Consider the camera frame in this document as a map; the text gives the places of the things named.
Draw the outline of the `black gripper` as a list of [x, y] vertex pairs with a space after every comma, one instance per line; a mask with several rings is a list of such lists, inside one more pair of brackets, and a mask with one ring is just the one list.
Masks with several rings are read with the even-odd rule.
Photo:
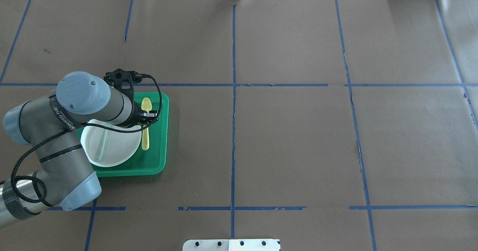
[[145, 111], [141, 108], [133, 109], [129, 118], [129, 127], [153, 125], [159, 119], [159, 111]]

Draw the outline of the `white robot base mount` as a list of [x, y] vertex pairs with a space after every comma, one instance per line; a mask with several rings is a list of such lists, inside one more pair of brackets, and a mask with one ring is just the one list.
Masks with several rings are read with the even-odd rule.
[[279, 239], [190, 239], [183, 251], [280, 251]]

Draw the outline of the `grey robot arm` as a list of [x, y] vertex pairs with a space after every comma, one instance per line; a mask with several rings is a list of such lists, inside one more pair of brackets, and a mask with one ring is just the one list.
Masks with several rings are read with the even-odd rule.
[[161, 109], [145, 111], [134, 101], [134, 84], [156, 79], [149, 74], [116, 69], [103, 78], [87, 72], [67, 74], [46, 96], [8, 111], [6, 134], [30, 145], [1, 181], [1, 228], [30, 219], [51, 207], [72, 211], [102, 191], [97, 173], [76, 133], [99, 127], [140, 133], [160, 118]]

